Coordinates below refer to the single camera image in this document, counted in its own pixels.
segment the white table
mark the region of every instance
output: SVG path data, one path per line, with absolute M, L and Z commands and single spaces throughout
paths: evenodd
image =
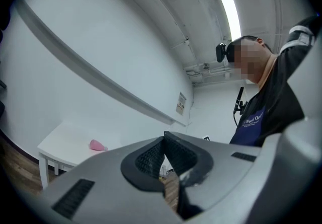
M 62 123 L 57 126 L 39 145 L 39 170 L 43 189 L 48 186 L 48 160 L 55 164 L 55 174 L 58 175 L 59 165 L 75 167 L 89 157 L 104 151 L 94 151 L 89 148 L 89 137 L 84 131 L 74 126 Z

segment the ceiling light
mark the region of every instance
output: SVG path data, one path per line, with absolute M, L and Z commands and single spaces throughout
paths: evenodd
M 231 40 L 241 36 L 237 9 L 233 0 L 221 0 L 229 22 Z

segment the black camera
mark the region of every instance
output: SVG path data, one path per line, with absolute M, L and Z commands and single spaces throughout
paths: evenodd
M 229 63 L 234 63 L 234 44 L 230 43 L 227 46 L 226 49 L 226 44 L 220 43 L 219 45 L 216 46 L 216 56 L 217 56 L 217 61 L 220 63 L 223 61 L 225 56 L 227 57 L 227 60 Z

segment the white stripe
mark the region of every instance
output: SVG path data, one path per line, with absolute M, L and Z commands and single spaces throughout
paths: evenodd
M 302 25 L 297 25 L 297 26 L 292 27 L 291 30 L 289 31 L 289 34 L 291 34 L 292 32 L 295 32 L 295 31 L 301 31 L 301 32 L 307 33 L 309 35 L 313 35 L 313 33 L 311 32 L 311 30 L 309 28 L 302 26 Z
M 294 46 L 313 46 L 314 45 L 314 36 L 312 37 L 311 43 L 310 41 L 310 36 L 305 34 L 305 33 L 301 33 L 300 36 L 298 37 L 298 40 L 293 40 L 293 41 L 289 41 L 286 44 L 284 44 L 284 46 L 281 48 L 280 50 L 280 54 L 282 53 L 283 50 L 289 48 L 289 47 L 294 47 Z

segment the dark hair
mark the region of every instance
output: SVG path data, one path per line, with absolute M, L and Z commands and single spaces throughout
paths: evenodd
M 256 41 L 258 39 L 258 37 L 252 36 L 252 35 L 245 35 L 245 36 L 241 36 L 238 39 L 235 39 L 233 42 L 239 42 L 240 40 L 243 39 L 247 39 L 247 40 L 251 40 L 251 41 Z M 273 51 L 271 50 L 271 48 L 265 43 L 265 46 L 270 50 L 271 53 L 273 53 Z

